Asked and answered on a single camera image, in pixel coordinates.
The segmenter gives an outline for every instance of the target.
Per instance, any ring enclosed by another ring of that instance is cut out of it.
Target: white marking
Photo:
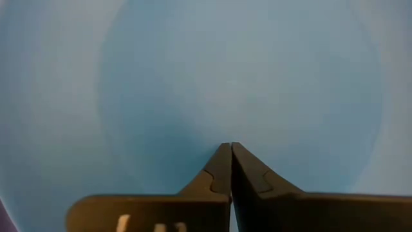
[[[126,232],[129,218],[130,215],[122,215],[118,218],[116,232]]]

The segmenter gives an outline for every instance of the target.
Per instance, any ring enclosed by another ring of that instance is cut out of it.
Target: blue background
[[[410,195],[411,33],[407,0],[0,1],[0,197],[64,231],[230,141],[306,191]]]

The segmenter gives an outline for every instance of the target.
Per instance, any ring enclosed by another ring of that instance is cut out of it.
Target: blue backdrop
[[[307,191],[410,195],[411,41],[408,0],[0,1],[0,197],[64,231],[230,141]]]

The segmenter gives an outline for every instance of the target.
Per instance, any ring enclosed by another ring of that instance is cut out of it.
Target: metal jaw
[[[307,193],[237,142],[222,144],[176,195],[80,200],[69,210],[67,229],[228,232],[230,193],[241,232],[412,231],[412,198]]]

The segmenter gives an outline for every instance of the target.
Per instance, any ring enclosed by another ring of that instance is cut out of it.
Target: black pliers
[[[176,195],[87,197],[68,232],[227,232],[234,202],[240,232],[412,231],[412,198],[307,193],[240,143],[224,143]]]

